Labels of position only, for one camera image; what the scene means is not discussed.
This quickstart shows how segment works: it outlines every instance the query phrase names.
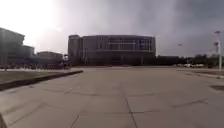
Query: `curb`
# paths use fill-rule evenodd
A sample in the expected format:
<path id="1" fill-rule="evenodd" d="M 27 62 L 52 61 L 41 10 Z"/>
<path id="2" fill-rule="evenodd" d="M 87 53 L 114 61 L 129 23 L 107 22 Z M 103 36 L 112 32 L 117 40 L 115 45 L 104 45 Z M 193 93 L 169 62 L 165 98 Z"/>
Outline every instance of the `curb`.
<path id="1" fill-rule="evenodd" d="M 3 84 L 0 84 L 0 91 L 7 90 L 10 88 L 35 84 L 35 83 L 38 83 L 41 81 L 51 80 L 51 79 L 55 79 L 55 78 L 59 78 L 59 77 L 65 77 L 65 76 L 69 76 L 69 75 L 79 74 L 82 72 L 83 72 L 82 70 L 78 70 L 78 71 L 73 71 L 73 72 L 68 72 L 68 73 L 61 73 L 61 74 L 43 76 L 43 77 L 38 77 L 38 78 L 33 78 L 33 79 L 16 80 L 16 81 L 8 82 L 8 83 L 3 83 Z"/>

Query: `building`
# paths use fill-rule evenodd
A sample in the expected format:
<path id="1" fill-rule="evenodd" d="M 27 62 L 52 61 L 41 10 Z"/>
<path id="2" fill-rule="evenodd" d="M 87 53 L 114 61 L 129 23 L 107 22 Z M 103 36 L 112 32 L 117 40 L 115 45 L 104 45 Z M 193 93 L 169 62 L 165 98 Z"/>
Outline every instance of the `building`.
<path id="1" fill-rule="evenodd" d="M 71 65 L 143 64 L 154 57 L 155 37 L 136 35 L 71 35 L 68 42 L 68 59 Z"/>
<path id="2" fill-rule="evenodd" d="M 63 61 L 63 55 L 60 53 L 43 51 L 36 54 L 38 64 L 60 64 Z"/>
<path id="3" fill-rule="evenodd" d="M 35 63 L 34 47 L 23 45 L 22 57 L 23 57 L 23 64 L 34 64 Z"/>
<path id="4" fill-rule="evenodd" d="M 0 65 L 21 64 L 24 35 L 0 28 Z"/>

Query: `stone pavement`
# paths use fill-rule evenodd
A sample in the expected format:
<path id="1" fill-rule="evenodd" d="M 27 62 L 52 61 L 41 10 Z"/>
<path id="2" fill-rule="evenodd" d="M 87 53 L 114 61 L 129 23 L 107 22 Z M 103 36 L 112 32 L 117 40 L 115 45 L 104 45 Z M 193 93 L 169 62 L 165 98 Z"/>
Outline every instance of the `stone pavement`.
<path id="1" fill-rule="evenodd" d="M 99 68 L 0 92 L 9 128 L 224 128 L 220 79 L 172 68 Z"/>

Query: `street lamp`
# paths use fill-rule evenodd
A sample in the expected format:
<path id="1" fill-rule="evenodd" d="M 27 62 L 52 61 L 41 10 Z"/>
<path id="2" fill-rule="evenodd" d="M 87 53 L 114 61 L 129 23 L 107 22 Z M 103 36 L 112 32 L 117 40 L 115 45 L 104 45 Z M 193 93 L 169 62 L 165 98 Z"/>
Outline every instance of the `street lamp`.
<path id="1" fill-rule="evenodd" d="M 215 34 L 217 35 L 217 47 L 218 47 L 218 54 L 219 54 L 219 73 L 220 73 L 220 76 L 221 76 L 221 73 L 222 73 L 222 50 L 221 50 L 221 43 L 220 43 L 220 34 L 221 32 L 220 31 L 215 31 Z"/>

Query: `sky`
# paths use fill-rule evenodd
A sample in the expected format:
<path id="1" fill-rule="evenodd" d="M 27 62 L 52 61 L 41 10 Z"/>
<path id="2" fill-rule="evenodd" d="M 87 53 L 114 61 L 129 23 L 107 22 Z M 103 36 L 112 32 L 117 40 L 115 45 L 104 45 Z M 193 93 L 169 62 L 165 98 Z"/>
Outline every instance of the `sky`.
<path id="1" fill-rule="evenodd" d="M 157 55 L 215 53 L 224 0 L 0 0 L 0 27 L 25 35 L 35 51 L 67 52 L 68 36 L 155 36 Z"/>

